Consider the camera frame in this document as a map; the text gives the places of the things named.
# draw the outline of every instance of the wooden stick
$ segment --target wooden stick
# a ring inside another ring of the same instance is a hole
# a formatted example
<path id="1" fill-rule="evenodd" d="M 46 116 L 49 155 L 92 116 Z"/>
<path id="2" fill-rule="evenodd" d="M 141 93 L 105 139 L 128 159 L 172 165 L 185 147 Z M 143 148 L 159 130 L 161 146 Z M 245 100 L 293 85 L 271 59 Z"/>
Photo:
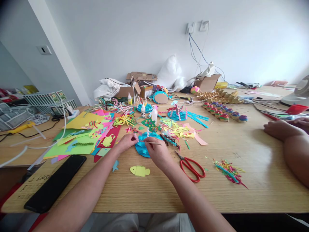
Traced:
<path id="1" fill-rule="evenodd" d="M 160 144 L 160 143 L 155 143 L 155 142 L 148 142 L 148 143 L 162 146 L 162 144 Z"/>

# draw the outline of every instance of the red scissors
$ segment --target red scissors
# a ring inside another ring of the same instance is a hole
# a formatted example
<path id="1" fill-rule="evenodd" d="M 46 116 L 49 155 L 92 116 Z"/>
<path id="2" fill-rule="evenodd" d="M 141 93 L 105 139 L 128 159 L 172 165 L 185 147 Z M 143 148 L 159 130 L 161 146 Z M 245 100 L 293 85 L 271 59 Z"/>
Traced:
<path id="1" fill-rule="evenodd" d="M 176 152 L 176 154 L 179 156 L 180 158 L 180 167 L 181 169 L 183 170 L 183 172 L 186 174 L 186 172 L 184 171 L 183 169 L 183 165 L 186 166 L 195 176 L 196 176 L 196 180 L 194 179 L 191 179 L 187 174 L 187 177 L 189 177 L 189 179 L 192 181 L 192 182 L 195 182 L 195 183 L 198 183 L 200 181 L 200 178 L 204 178 L 206 176 L 205 174 L 205 171 L 204 169 L 201 167 L 201 165 L 198 164 L 198 162 L 192 160 L 192 159 L 189 159 L 187 157 L 182 157 L 178 152 Z M 202 175 L 199 174 L 193 167 L 192 165 L 189 163 L 189 161 L 191 161 L 192 163 L 195 163 L 201 170 L 202 170 Z"/>

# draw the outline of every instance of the smartphone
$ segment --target smartphone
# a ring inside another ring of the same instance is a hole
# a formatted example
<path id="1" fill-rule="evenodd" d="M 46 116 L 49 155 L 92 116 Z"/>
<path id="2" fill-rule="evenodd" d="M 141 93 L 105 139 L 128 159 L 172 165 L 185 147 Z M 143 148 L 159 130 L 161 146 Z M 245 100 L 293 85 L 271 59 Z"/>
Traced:
<path id="1" fill-rule="evenodd" d="M 35 213 L 46 213 L 74 175 L 86 161 L 86 156 L 71 155 L 63 165 L 40 187 L 40 189 L 26 202 L 24 209 Z"/>

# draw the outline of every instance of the cardboard box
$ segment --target cardboard box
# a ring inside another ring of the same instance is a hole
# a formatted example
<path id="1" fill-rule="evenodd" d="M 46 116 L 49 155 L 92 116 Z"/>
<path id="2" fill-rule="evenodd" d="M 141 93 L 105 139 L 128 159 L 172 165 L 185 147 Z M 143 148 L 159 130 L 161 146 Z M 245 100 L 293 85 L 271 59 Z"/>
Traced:
<path id="1" fill-rule="evenodd" d="M 141 85 L 139 86 L 141 88 L 141 93 L 139 94 L 142 98 L 147 98 L 150 95 L 152 95 L 152 86 L 151 85 Z"/>
<path id="2" fill-rule="evenodd" d="M 131 72 L 126 76 L 128 82 L 132 83 L 133 81 L 156 81 L 157 75 L 143 72 Z"/>
<path id="3" fill-rule="evenodd" d="M 213 74 L 211 77 L 202 77 L 195 80 L 194 84 L 200 88 L 202 92 L 211 92 L 216 86 L 216 83 L 221 74 Z"/>
<path id="4" fill-rule="evenodd" d="M 132 97 L 132 103 L 135 104 L 138 98 L 138 95 L 141 93 L 141 89 L 138 84 L 135 84 L 134 86 L 130 87 L 120 87 L 119 93 L 115 96 L 115 98 L 119 102 L 125 102 L 128 103 L 128 95 L 131 95 Z"/>

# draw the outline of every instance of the white glue bottle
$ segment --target white glue bottle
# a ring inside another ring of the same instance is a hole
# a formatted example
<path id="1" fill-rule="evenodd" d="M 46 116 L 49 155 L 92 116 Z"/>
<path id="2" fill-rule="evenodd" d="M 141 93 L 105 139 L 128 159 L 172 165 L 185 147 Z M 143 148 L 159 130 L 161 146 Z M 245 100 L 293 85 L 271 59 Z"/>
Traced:
<path id="1" fill-rule="evenodd" d="M 158 119 L 158 111 L 156 110 L 156 108 L 153 108 L 151 112 L 151 120 L 155 121 L 155 124 L 157 124 L 157 119 Z"/>
<path id="2" fill-rule="evenodd" d="M 142 104 L 142 107 L 141 107 L 141 116 L 142 117 L 145 117 L 145 111 L 146 111 L 145 106 L 144 106 L 144 104 Z"/>
<path id="3" fill-rule="evenodd" d="M 132 105 L 132 97 L 131 97 L 130 93 L 128 95 L 128 105 Z"/>

